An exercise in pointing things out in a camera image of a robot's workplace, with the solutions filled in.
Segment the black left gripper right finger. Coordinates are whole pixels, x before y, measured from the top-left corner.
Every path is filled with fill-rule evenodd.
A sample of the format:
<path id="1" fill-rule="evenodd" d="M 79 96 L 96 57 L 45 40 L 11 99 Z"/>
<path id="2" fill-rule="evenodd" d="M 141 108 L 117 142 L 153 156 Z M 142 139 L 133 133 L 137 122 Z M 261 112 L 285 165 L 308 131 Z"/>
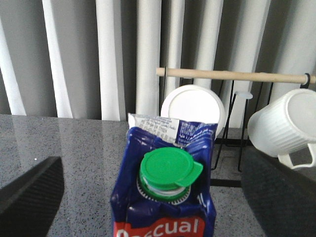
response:
<path id="1" fill-rule="evenodd" d="M 316 182 L 254 147 L 245 149 L 241 186 L 268 237 L 316 235 Z"/>

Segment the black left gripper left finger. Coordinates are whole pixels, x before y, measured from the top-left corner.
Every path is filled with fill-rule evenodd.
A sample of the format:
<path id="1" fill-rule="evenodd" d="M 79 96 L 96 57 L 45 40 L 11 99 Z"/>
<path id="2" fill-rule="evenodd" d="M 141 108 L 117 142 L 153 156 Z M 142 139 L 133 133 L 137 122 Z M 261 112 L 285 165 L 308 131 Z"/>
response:
<path id="1" fill-rule="evenodd" d="M 64 194 L 60 157 L 48 157 L 0 190 L 0 235 L 44 237 Z"/>

